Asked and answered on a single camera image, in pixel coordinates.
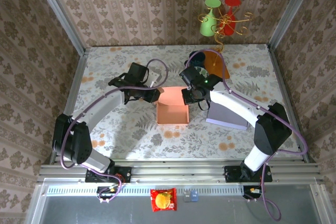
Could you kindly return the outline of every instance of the orange box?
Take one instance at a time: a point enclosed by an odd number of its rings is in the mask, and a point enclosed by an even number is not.
[[[156,104],[156,121],[159,125],[187,125],[189,106],[184,105],[182,89],[186,87],[161,88]]]

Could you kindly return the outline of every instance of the open box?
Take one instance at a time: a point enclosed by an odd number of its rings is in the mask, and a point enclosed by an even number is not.
[[[162,125],[187,125],[189,106],[184,105],[182,89],[186,87],[162,88],[156,104],[156,121]]]

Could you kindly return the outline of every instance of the patterned wall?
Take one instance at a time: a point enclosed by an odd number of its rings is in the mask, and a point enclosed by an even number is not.
[[[46,0],[0,0],[0,223],[23,223],[77,62]]]
[[[304,0],[277,53],[336,210],[336,0]]]
[[[209,44],[199,33],[198,14],[205,0],[60,0],[86,46]],[[242,0],[255,14],[247,36],[227,37],[228,44],[265,44],[289,0]]]

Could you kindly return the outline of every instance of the snack bag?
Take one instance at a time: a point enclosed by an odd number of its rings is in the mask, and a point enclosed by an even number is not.
[[[153,212],[163,210],[177,210],[176,188],[168,190],[151,189]]]

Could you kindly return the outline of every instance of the floral tablecloth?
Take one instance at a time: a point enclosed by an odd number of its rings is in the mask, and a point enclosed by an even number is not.
[[[194,50],[213,46],[127,46],[91,48],[88,54],[75,110],[102,94],[108,82],[127,72],[131,62],[145,65],[152,58],[169,68],[165,87],[185,86],[178,76]],[[266,45],[226,45],[223,52],[231,78],[231,88],[267,104],[283,103]],[[164,74],[159,62],[150,69]],[[187,126],[156,123],[156,107],[144,101],[129,102],[111,111],[91,133],[94,148],[112,158],[239,158],[253,147],[254,128],[236,130],[206,123],[206,111],[190,105]],[[282,148],[297,151],[291,136]],[[278,157],[292,157],[279,154]]]

